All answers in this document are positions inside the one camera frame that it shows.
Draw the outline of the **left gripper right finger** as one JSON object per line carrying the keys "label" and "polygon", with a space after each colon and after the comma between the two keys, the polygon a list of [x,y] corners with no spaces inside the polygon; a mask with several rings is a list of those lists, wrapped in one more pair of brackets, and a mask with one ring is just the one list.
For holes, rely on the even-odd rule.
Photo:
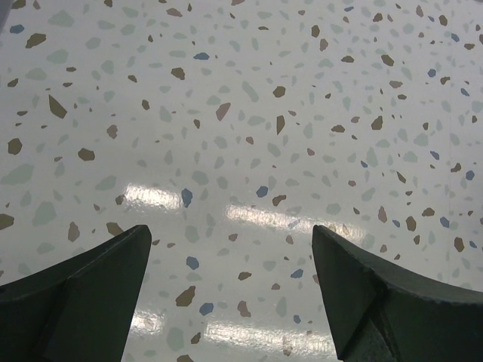
{"label": "left gripper right finger", "polygon": [[414,273],[323,225],[312,254],[338,360],[480,361],[482,294]]}

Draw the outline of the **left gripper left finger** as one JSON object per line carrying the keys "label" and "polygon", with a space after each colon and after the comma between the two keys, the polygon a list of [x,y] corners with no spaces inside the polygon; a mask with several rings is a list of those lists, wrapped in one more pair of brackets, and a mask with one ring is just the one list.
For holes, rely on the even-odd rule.
{"label": "left gripper left finger", "polygon": [[1,287],[3,361],[120,361],[152,235],[136,225]]}

